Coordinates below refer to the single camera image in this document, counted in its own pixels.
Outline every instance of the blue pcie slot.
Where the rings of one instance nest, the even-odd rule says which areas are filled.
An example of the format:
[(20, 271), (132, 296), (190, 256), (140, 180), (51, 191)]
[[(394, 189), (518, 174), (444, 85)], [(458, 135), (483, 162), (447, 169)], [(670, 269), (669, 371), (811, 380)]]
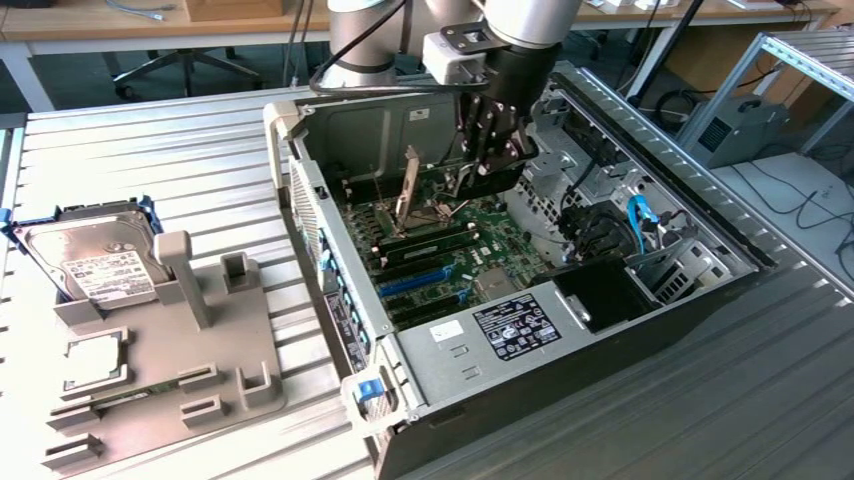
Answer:
[(454, 272), (454, 265), (448, 265), (435, 272), (426, 273), (418, 277), (410, 278), (408, 280), (403, 280), (402, 282), (380, 287), (379, 296), (390, 297), (432, 283), (443, 282), (451, 278), (451, 272)]

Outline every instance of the robotic arm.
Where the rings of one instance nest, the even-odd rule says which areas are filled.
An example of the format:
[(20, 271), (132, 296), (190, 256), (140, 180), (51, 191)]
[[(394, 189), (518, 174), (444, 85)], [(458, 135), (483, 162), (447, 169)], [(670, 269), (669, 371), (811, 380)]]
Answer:
[[(332, 58), (319, 93), (454, 92), (468, 168), (458, 199), (507, 190), (538, 155), (526, 134), (582, 0), (328, 0)], [(422, 58), (440, 85), (395, 85), (396, 53)]]

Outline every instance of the sticker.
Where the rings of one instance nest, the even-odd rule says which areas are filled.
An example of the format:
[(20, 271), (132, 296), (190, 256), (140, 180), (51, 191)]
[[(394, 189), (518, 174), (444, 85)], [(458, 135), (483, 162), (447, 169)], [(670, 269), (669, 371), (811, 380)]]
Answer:
[(412, 110), (410, 112), (410, 122), (415, 122), (418, 120), (427, 120), (430, 118), (430, 109), (419, 108), (418, 110)]
[(505, 361), (561, 339), (530, 293), (475, 312), (474, 316), (495, 355)]
[(432, 335), (434, 342), (439, 343), (442, 340), (447, 340), (458, 335), (463, 334), (463, 326), (459, 321), (451, 320), (435, 327), (430, 327), (430, 334)]
[(342, 343), (344, 344), (344, 354), (347, 355), (352, 368), (359, 372), (366, 367), (364, 359), (367, 354), (356, 336), (358, 327), (355, 327), (350, 321), (351, 317), (347, 315), (347, 306), (344, 302), (342, 302), (342, 297), (338, 293), (326, 295), (326, 304), (332, 314), (332, 320), (338, 327)]
[(95, 302), (108, 302), (151, 293), (155, 286), (135, 251), (63, 262), (63, 270)]

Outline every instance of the office chair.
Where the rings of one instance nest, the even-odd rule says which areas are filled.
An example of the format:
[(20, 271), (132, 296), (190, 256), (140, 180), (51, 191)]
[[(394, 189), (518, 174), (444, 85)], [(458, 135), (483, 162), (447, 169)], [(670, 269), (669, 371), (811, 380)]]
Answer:
[[(260, 90), (263, 88), (262, 76), (258, 72), (254, 72), (248, 68), (231, 63), (226, 60), (220, 60), (216, 57), (210, 56), (207, 53), (214, 50), (212, 48), (179, 48), (166, 55), (160, 55), (156, 50), (148, 50), (148, 62), (143, 63), (134, 70), (116, 75), (112, 79), (114, 86), (116, 87), (116, 95), (124, 100), (132, 100), (134, 89), (127, 83), (146, 75), (148, 72), (162, 69), (163, 67), (179, 63), (184, 69), (184, 96), (192, 97), (192, 80), (191, 75), (194, 73), (194, 63), (200, 62), (211, 65), (222, 70), (240, 75), (242, 77), (252, 80), (252, 88)], [(234, 60), (238, 58), (234, 47), (226, 47), (226, 58)]]

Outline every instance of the metal table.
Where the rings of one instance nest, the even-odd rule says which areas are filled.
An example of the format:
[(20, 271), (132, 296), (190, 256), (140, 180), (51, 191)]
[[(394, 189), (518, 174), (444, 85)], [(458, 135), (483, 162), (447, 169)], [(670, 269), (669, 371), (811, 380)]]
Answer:
[[(286, 92), (39, 114), (27, 134), (13, 131), (4, 206), (111, 200), (144, 190), (164, 226), (191, 232), (196, 264), (236, 250), (260, 262), (290, 395), (270, 418), (80, 478), (372, 478), (276, 219), (260, 107)], [(605, 108), (674, 171), (694, 168), (675, 145), (654, 140), (655, 127), (622, 99)], [(659, 355), (407, 478), (841, 478), (854, 472), (854, 306), (797, 245), (755, 220), (758, 212), (725, 199), (726, 187), (690, 180), (779, 262), (771, 278)], [(25, 260), (8, 252), (0, 270), (0, 476), (29, 479), (53, 478), (37, 463), (40, 435), (52, 431), (25, 375), (57, 330), (51, 286)]]
[[(338, 399), (339, 381), (274, 196), (262, 107), (306, 95), (284, 92), (31, 115), (27, 131), (11, 131), (4, 206), (71, 205), (147, 193), (166, 230), (192, 235), (194, 265), (240, 250), (258, 260), (290, 397), (272, 416), (130, 458), (82, 479), (107, 474), (172, 478), (176, 472), (186, 472), (184, 478), (268, 478), (283, 472), (288, 479), (372, 478), (368, 452), (350, 433)], [(17, 251), (8, 252), (3, 267), (0, 477), (56, 478), (39, 464), (43, 440), (57, 435), (43, 420), (52, 396), (37, 393), (48, 383), (37, 375), (49, 373), (40, 372), (39, 359), (57, 354), (51, 340), (61, 333), (49, 309), (51, 287)]]

